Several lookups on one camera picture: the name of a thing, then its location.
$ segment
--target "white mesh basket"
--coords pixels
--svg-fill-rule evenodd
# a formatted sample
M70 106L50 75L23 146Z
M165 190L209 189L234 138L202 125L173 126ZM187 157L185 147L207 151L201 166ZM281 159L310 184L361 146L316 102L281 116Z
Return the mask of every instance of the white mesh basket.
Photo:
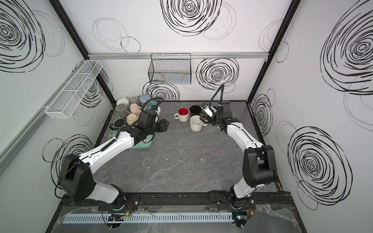
M70 118L102 69L99 60L86 60L46 109L53 119Z

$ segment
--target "black wire basket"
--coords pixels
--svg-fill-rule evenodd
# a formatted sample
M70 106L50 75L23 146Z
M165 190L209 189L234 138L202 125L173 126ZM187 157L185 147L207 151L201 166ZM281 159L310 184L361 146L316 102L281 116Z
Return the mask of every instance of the black wire basket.
M163 81L172 84L191 84L190 53L153 53L148 70L149 81Z

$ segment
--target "marble table surface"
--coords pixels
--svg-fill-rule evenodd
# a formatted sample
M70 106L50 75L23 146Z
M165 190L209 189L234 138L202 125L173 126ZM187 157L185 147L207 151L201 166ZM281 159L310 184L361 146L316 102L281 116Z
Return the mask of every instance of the marble table surface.
M104 164L94 179L115 184L124 192L208 192L229 190L242 178L243 153L236 142L217 126L208 125L193 132L188 122L173 115L180 107L200 102L160 104L160 118L170 122L168 130L156 133L148 148L130 148ZM233 117L257 137L245 102L231 102ZM105 132L107 140L110 129ZM276 192L274 183L260 189Z

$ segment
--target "wire basket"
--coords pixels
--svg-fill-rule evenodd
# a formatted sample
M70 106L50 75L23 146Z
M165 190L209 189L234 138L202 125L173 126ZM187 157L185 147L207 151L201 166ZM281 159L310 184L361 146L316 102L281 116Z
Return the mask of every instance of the wire basket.
M172 84L191 84L190 53L154 53L150 54L148 70L149 81L164 81Z
M102 69L99 60L84 61L46 109L53 119L70 118Z

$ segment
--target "pink mug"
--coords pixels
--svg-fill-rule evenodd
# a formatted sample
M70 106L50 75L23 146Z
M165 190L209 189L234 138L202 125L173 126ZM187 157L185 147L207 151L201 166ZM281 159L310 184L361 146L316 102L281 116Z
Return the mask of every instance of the pink mug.
M137 115L140 115L141 113L140 106L137 104L131 104L131 106L129 107L129 110L131 113L135 113Z

